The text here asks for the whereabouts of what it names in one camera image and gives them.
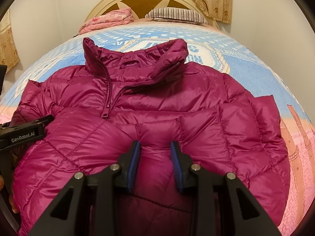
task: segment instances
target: jacket collar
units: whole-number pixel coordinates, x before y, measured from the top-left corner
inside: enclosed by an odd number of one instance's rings
[[[92,74],[105,76],[109,73],[111,79],[129,78],[138,84],[162,81],[183,65],[188,56],[187,43],[182,39],[122,53],[98,47],[90,38],[84,38],[83,49],[86,69]]]

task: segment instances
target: hand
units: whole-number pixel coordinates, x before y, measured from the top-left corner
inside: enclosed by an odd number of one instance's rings
[[[0,175],[0,191],[3,189],[4,187],[4,179],[3,177]],[[14,200],[13,200],[13,189],[11,189],[11,194],[9,195],[9,203],[12,206],[12,211],[17,214],[19,212],[18,208],[16,207]]]

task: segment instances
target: zipper pull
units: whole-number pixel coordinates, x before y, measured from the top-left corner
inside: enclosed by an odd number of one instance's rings
[[[103,117],[102,117],[103,119],[108,118],[109,107],[110,107],[110,104],[105,107],[105,109],[103,111]]]

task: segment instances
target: wooden headboard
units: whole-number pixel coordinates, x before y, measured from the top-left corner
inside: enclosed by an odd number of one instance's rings
[[[189,9],[199,12],[209,22],[210,26],[218,28],[216,21],[204,15],[192,0],[102,0],[92,9],[86,20],[126,7],[132,9],[135,20],[144,18],[154,8],[176,7]]]

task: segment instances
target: striped pillow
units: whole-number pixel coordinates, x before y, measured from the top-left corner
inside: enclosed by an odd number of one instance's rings
[[[209,25],[207,20],[197,11],[191,11],[187,9],[181,8],[159,8],[151,10],[146,16],[146,18],[168,18],[168,19],[176,19],[176,20],[184,20],[195,22],[199,24]]]

